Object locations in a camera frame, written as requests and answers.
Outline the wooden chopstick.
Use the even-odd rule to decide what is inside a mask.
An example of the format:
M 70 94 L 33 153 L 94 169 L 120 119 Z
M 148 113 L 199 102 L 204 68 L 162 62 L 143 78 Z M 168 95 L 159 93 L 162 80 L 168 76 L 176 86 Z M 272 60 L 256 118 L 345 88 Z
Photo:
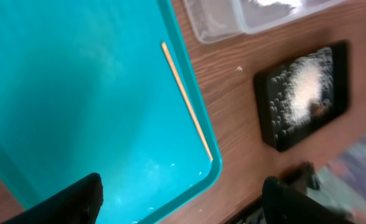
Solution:
M 209 157 L 209 160 L 212 162 L 214 160 L 213 156 L 212 156 L 212 153 L 210 151 L 210 148 L 209 148 L 209 145 L 207 143 L 207 140 L 205 138 L 205 135 L 204 135 L 204 132 L 201 128 L 201 125 L 199 123 L 199 120 L 197 119 L 197 116 L 195 114 L 195 111 L 192 107 L 192 104 L 190 102 L 190 99 L 187 95 L 187 92 L 185 90 L 185 87 L 184 87 L 184 84 L 179 76 L 179 72 L 177 71 L 177 68 L 175 66 L 175 63 L 173 61 L 173 58 L 171 57 L 171 53 L 167 47 L 167 44 L 165 42 L 162 42 L 161 43 L 161 48 L 162 48 L 162 51 L 164 52 L 164 56 L 169 64 L 169 67 L 172 71 L 172 74 L 174 76 L 174 79 L 177 83 L 177 86 L 179 88 L 179 91 L 184 99 L 184 102 L 185 102 L 185 105 L 187 107 L 187 109 L 189 110 L 189 114 L 190 114 L 190 117 L 192 118 L 193 122 L 194 122 L 194 125 L 195 125 L 195 128 L 200 136 L 200 139 L 202 141 L 202 144 L 204 145 L 204 148 L 205 148 L 205 151 L 207 153 L 207 156 Z

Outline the teal plastic tray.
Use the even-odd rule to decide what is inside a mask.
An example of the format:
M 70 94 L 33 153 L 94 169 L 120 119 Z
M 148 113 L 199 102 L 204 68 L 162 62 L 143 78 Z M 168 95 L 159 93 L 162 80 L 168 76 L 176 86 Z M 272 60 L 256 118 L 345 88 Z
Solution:
M 170 1 L 0 0 L 0 179 L 24 208 L 95 172 L 98 223 L 157 223 L 221 170 Z

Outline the black tray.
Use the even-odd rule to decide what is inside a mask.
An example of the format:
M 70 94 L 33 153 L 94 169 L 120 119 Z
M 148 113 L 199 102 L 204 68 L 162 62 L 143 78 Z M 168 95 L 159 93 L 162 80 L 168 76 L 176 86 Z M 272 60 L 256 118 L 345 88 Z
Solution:
M 333 51 L 332 76 L 334 84 L 332 107 L 323 117 L 314 119 L 310 124 L 299 128 L 286 137 L 276 140 L 273 135 L 269 106 L 270 96 L 273 92 L 269 84 L 270 78 L 276 75 L 277 69 L 283 65 L 288 65 L 293 60 L 309 55 L 324 47 L 330 47 Z M 350 105 L 350 43 L 348 40 L 340 40 L 324 46 L 314 47 L 303 54 L 290 56 L 279 63 L 257 72 L 253 77 L 253 85 L 263 141 L 276 151 L 287 151 L 348 110 Z

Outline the clear plastic bin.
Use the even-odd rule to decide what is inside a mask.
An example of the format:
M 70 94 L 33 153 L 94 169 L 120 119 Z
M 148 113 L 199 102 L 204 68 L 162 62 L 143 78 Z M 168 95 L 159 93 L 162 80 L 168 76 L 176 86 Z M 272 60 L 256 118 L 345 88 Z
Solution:
M 257 34 L 310 16 L 344 0 L 302 0 L 301 7 L 261 6 L 255 0 L 185 0 L 197 40 L 211 44 L 240 34 Z

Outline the white napkin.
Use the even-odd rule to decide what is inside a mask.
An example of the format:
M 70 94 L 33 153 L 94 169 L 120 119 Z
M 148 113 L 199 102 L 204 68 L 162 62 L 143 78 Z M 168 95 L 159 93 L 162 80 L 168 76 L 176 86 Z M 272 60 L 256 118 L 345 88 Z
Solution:
M 303 5 L 302 0 L 255 0 L 255 2 L 261 6 L 271 6 L 273 4 L 282 4 L 289 7 L 301 7 Z

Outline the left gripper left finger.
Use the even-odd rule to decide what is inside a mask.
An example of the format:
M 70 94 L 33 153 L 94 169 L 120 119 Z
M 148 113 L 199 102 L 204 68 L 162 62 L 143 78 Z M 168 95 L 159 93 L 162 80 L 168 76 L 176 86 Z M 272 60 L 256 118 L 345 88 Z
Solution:
M 103 185 L 94 172 L 2 224 L 92 224 L 102 205 Z

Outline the pile of rice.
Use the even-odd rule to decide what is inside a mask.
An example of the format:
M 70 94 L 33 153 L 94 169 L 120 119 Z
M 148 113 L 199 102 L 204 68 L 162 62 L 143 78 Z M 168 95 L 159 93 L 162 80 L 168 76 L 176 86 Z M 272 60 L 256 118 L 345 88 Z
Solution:
M 333 102 L 333 51 L 324 47 L 277 69 L 270 78 L 271 124 L 276 140 L 311 123 L 310 106 Z

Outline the brown food scrap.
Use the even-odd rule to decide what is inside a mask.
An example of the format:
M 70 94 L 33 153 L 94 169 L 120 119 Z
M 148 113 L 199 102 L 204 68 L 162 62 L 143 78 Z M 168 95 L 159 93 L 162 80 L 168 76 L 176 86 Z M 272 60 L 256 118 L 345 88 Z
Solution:
M 312 104 L 310 106 L 311 118 L 318 119 L 328 112 L 329 108 L 325 105 Z

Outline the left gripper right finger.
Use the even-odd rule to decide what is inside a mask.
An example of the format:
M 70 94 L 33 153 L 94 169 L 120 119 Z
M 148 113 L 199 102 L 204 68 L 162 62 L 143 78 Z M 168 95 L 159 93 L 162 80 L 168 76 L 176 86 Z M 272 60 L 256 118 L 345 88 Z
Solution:
M 261 203 L 267 224 L 352 224 L 276 177 L 267 177 Z

